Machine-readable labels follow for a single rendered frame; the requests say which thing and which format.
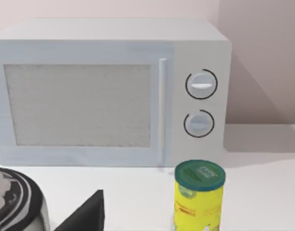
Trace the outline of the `yellow can with green lid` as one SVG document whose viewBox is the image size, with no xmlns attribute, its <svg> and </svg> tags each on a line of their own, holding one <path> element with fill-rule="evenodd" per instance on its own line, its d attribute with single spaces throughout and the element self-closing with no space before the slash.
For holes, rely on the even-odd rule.
<svg viewBox="0 0 295 231">
<path fill-rule="evenodd" d="M 226 173 L 218 164 L 188 160 L 174 171 L 174 231 L 219 231 Z"/>
</svg>

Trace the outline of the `pale microwave oven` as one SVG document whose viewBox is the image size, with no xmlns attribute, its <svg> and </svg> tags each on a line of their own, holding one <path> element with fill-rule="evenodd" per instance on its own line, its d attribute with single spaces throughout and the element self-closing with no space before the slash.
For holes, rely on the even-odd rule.
<svg viewBox="0 0 295 231">
<path fill-rule="evenodd" d="M 231 42 L 210 22 L 169 18 L 40 18 L 0 31 L 0 164 L 160 167 L 159 59 L 167 59 L 162 167 L 224 152 Z M 218 79 L 206 100 L 189 74 Z M 208 111 L 206 137 L 186 133 L 187 114 Z"/>
</svg>

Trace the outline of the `small microwave knob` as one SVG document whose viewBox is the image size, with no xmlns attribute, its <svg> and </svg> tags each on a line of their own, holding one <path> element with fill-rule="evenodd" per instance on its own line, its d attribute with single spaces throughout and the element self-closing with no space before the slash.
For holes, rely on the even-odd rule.
<svg viewBox="0 0 295 231">
<path fill-rule="evenodd" d="M 194 114 L 187 114 L 183 121 L 184 130 L 194 138 L 208 136 L 214 129 L 215 120 L 206 110 L 200 110 Z"/>
</svg>

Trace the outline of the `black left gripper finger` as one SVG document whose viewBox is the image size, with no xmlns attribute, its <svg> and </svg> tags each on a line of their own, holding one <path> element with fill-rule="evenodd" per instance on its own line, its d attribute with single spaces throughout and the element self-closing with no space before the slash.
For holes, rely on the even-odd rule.
<svg viewBox="0 0 295 231">
<path fill-rule="evenodd" d="M 97 190 L 54 231 L 104 231 L 104 192 Z"/>
</svg>

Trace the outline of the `large microwave knob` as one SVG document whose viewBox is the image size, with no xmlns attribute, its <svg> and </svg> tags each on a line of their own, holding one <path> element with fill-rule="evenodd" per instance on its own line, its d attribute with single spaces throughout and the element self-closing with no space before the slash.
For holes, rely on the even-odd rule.
<svg viewBox="0 0 295 231">
<path fill-rule="evenodd" d="M 216 92 L 218 79 L 210 70 L 202 69 L 198 73 L 189 74 L 185 82 L 185 88 L 192 98 L 206 100 Z"/>
</svg>

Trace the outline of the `black and white round object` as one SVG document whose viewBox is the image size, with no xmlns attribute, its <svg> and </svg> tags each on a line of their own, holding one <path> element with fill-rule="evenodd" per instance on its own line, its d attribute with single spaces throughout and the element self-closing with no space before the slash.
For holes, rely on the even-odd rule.
<svg viewBox="0 0 295 231">
<path fill-rule="evenodd" d="M 1 167 L 0 231 L 51 231 L 40 187 L 27 175 Z"/>
</svg>

